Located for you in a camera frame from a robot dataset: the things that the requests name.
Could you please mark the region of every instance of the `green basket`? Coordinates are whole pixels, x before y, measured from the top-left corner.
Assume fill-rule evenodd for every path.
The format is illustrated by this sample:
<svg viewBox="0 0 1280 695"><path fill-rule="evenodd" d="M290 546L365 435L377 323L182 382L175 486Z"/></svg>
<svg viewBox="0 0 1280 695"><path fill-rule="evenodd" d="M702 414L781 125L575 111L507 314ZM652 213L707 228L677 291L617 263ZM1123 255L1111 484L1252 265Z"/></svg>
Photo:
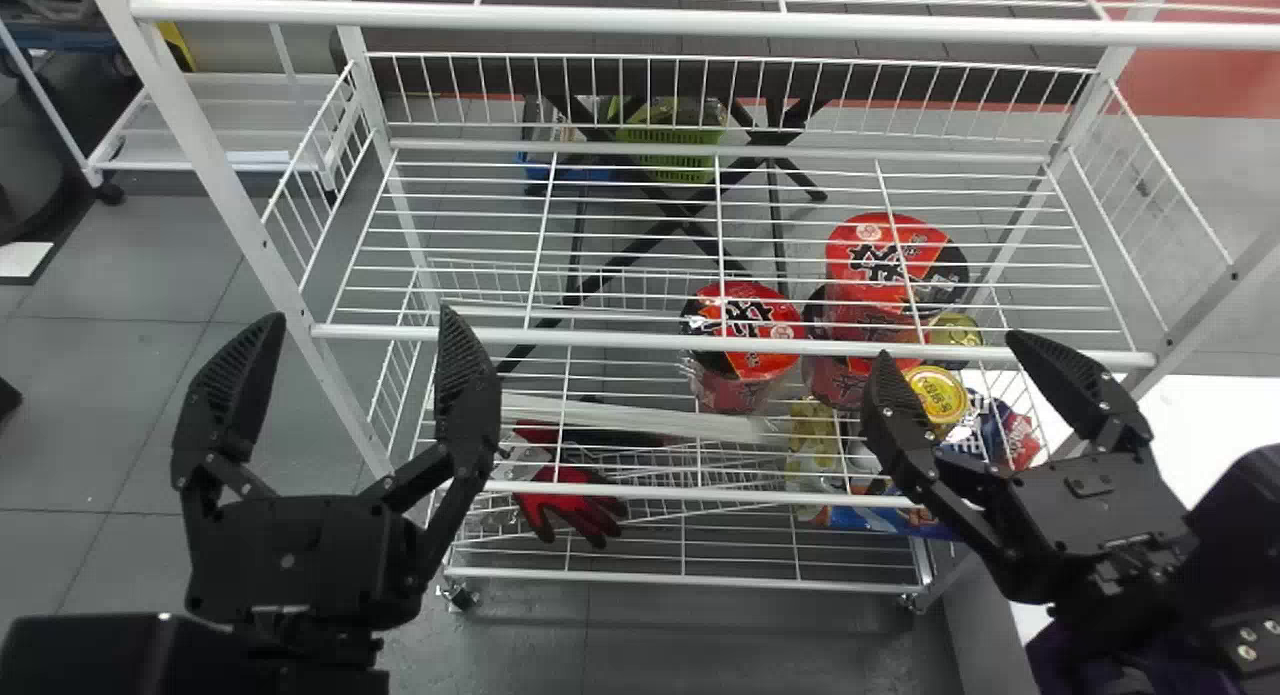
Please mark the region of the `green basket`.
<svg viewBox="0 0 1280 695"><path fill-rule="evenodd" d="M627 119L628 125L618 129L618 142L621 143L653 143L653 145L717 145L724 134L726 116L723 108L719 108L717 123L698 129L666 129L659 127L662 122L671 122L671 113L678 106L677 99L653 99L640 108L635 115ZM609 116L617 116L618 99L609 102ZM701 122L707 122L705 115ZM698 116L691 124L699 124ZM660 183L673 183L678 186L700 186L708 183L714 177L716 157L713 156L636 156L636 163L649 168L649 177Z"/></svg>

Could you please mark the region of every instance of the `black device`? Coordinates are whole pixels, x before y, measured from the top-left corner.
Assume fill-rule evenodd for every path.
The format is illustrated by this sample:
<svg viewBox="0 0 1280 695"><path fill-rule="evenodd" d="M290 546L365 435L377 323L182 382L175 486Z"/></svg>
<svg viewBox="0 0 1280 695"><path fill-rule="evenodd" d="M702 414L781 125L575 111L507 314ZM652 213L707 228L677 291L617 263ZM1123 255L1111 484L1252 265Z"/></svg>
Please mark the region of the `black device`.
<svg viewBox="0 0 1280 695"><path fill-rule="evenodd" d="M283 497L248 462L284 334L273 314L220 348L173 436L186 607L223 627L169 613L23 618L0 653L0 692L387 692L375 635L417 617L493 471L502 385L470 326L442 307L436 443L360 494ZM449 477L426 527L403 517ZM224 490L239 499L223 503Z"/></svg>
<svg viewBox="0 0 1280 695"><path fill-rule="evenodd" d="M982 557L1006 598L1052 604L1070 634L1055 667L1125 660L1175 634L1242 691L1280 692L1280 445L1239 458L1187 512L1160 477L1138 403L1102 363L1029 332L1006 342L1084 454L1011 472L938 448L881 352L861 422L884 472ZM1115 672L1128 680L1108 692L1161 692L1142 667Z"/></svg>

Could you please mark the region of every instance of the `red noodle cup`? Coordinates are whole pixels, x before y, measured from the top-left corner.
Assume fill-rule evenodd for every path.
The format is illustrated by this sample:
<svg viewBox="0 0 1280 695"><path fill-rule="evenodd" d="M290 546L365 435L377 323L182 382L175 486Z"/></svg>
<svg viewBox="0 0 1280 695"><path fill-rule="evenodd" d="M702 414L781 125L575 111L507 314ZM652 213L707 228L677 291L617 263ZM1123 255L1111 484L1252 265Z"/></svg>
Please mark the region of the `red noodle cup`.
<svg viewBox="0 0 1280 695"><path fill-rule="evenodd" d="M680 330L685 335L722 333L730 338L796 339L805 337L800 312L777 291L759 282L718 282L686 300ZM703 408L722 413L754 412L768 401L769 390L799 356L786 353L700 349L684 353L690 387Z"/></svg>
<svg viewBox="0 0 1280 695"><path fill-rule="evenodd" d="M809 338L813 340L831 339L831 330L819 325L823 317L826 285L820 285L809 297L804 307L804 320L810 323ZM914 343L914 330L872 330L860 332L864 340L901 340ZM906 371L918 366L919 358L896 358L899 370ZM822 404L837 411L856 411L863 404L863 390L870 379L872 358L850 358L840 356L805 356L800 358L800 375L804 384Z"/></svg>
<svg viewBox="0 0 1280 695"><path fill-rule="evenodd" d="M910 293L902 280L904 260ZM826 307L827 321L845 325L833 326L832 338L863 340L861 329L849 325L869 325L869 330L914 325L913 297L922 320L955 303L964 291L960 285L969 282L969 266L936 227L897 214L891 225L890 212L861 212L827 239L827 279L829 300L837 300Z"/></svg>

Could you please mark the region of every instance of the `glove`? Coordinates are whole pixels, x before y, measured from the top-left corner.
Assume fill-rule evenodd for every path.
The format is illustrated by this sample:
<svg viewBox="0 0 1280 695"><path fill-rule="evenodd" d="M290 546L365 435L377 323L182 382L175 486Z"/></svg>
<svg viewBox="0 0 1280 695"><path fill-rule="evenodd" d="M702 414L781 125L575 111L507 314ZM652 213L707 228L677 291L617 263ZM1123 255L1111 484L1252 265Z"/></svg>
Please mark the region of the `glove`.
<svg viewBox="0 0 1280 695"><path fill-rule="evenodd" d="M593 471L580 467L562 465L559 480L556 477L556 466L543 466L535 472L536 483L608 483ZM595 549L603 549L605 536L617 538L622 535L622 527L616 518L627 517L627 507L617 498L603 495L552 495L543 493L516 493L513 495L520 512L524 513L529 527L534 530L543 543L556 541L556 530L552 527L548 513L559 516L573 530L576 530Z"/></svg>

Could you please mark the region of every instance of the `yellow can lid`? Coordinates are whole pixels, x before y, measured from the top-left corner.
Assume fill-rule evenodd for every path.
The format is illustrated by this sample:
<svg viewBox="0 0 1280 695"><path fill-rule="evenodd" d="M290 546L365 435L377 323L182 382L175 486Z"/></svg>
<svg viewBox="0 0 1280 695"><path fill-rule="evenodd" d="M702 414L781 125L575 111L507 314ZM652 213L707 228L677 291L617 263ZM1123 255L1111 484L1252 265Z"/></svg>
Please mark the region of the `yellow can lid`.
<svg viewBox="0 0 1280 695"><path fill-rule="evenodd" d="M982 330L973 317L960 312L942 312L929 323L936 330L929 332L929 343L937 346L982 347Z"/></svg>
<svg viewBox="0 0 1280 695"><path fill-rule="evenodd" d="M969 410L969 393L950 371L923 363L904 374L934 425L960 422Z"/></svg>

